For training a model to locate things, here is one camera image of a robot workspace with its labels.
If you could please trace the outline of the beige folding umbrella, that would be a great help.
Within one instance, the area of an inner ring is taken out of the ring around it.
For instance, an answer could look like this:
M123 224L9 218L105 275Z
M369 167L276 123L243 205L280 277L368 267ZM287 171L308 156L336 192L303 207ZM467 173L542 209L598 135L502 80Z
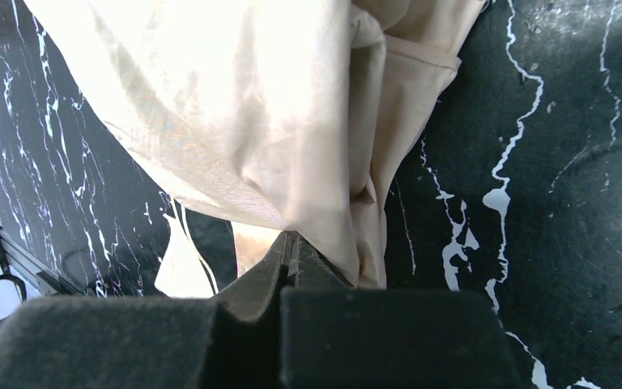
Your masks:
M296 231L387 283L390 184L482 1L29 1L95 115L239 272Z

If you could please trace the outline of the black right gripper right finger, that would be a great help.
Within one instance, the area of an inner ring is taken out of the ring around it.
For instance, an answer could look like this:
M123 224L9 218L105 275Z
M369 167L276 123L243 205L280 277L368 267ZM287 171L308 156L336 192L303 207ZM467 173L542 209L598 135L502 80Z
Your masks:
M280 294L282 388L519 388L487 301L441 289L353 289L305 239Z

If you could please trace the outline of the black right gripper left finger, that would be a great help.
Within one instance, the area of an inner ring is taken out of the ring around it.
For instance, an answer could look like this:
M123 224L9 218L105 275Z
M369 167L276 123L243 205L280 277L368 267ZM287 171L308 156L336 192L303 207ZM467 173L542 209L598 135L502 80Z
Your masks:
M210 298L40 297L0 327L0 388L274 388L290 236Z

